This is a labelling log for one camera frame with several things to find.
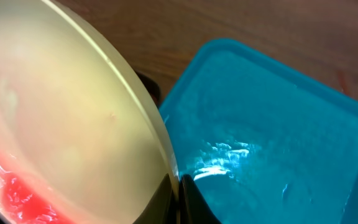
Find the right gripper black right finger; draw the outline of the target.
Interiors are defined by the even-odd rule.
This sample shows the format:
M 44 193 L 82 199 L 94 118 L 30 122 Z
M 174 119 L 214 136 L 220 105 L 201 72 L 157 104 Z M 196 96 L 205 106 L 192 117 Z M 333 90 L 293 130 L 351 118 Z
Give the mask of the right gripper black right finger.
M 221 224 L 188 174 L 183 175 L 180 181 L 179 208 L 181 223 Z

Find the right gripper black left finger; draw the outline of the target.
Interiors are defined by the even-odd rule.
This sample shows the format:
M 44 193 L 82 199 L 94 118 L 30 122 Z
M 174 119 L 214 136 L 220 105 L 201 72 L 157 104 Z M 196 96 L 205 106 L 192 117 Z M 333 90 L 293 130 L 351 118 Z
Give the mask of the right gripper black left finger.
M 168 174 L 134 224 L 176 224 L 177 203 Z

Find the yellow plate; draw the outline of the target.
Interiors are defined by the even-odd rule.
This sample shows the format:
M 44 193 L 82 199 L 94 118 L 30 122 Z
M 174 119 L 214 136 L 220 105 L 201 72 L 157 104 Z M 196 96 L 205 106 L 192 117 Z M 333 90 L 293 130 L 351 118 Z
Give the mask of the yellow plate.
M 166 174 L 177 203 L 167 130 L 123 56 L 59 2 L 0 1 L 0 223 L 134 223 Z

